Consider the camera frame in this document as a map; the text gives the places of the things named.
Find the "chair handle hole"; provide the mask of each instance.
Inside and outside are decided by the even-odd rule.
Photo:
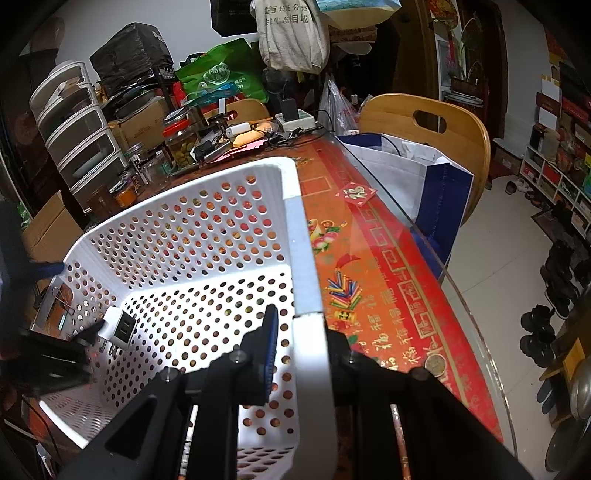
[[[414,121],[418,126],[437,132],[439,134],[445,133],[447,130],[447,123],[442,116],[434,113],[425,112],[424,110],[415,110],[413,113]]]

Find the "red box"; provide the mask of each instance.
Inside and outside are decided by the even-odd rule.
[[[531,181],[536,181],[538,177],[538,171],[530,167],[527,163],[524,163],[523,175],[529,178]]]
[[[558,186],[561,177],[558,170],[550,167],[550,165],[546,163],[542,169],[542,173],[544,174],[544,177],[551,181],[555,186]]]

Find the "white floor tile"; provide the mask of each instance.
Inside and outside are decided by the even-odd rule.
[[[553,478],[544,466],[546,450],[554,429],[548,415],[542,413],[542,405],[535,396],[540,389],[538,380],[543,369],[533,366],[517,386],[507,395],[517,438],[518,458],[536,480]]]
[[[505,193],[510,179],[497,179],[493,189],[484,192],[473,215],[458,233],[449,273],[495,361],[509,401],[519,459],[534,478],[545,480],[554,476],[544,467],[553,429],[535,399],[542,369],[521,352],[519,340],[527,334],[520,324],[521,315],[538,303],[549,305],[540,267],[551,242],[530,218],[539,210],[522,193]],[[474,331],[468,328],[469,318],[462,315],[456,292],[447,281],[442,289],[478,357]],[[562,320],[554,316],[551,322],[558,331]]]
[[[475,211],[457,234],[449,273],[459,290],[465,292],[516,259],[530,243],[543,236],[530,217],[540,210],[516,192],[505,193],[513,177],[493,181]]]
[[[548,255],[549,243],[538,238],[526,252],[463,293],[495,360],[506,393],[533,365],[532,359],[519,348],[519,339],[527,334],[520,319],[536,304],[548,305],[540,267]]]

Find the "orange object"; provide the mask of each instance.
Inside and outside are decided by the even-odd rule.
[[[232,142],[232,146],[234,148],[243,147],[250,142],[263,138],[265,136],[263,132],[271,132],[272,130],[273,126],[269,122],[261,122],[256,126],[256,130],[250,130],[249,132],[238,135],[234,139],[234,142]]]
[[[117,200],[117,203],[119,203],[122,208],[131,207],[137,199],[138,196],[134,190],[133,183],[126,184],[115,193],[115,200]]]

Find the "blue stripe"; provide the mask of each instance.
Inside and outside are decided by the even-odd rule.
[[[423,196],[415,223],[443,263],[452,252],[470,195],[472,175],[449,163],[427,168]],[[413,237],[425,262],[438,277],[441,268],[416,232]]]

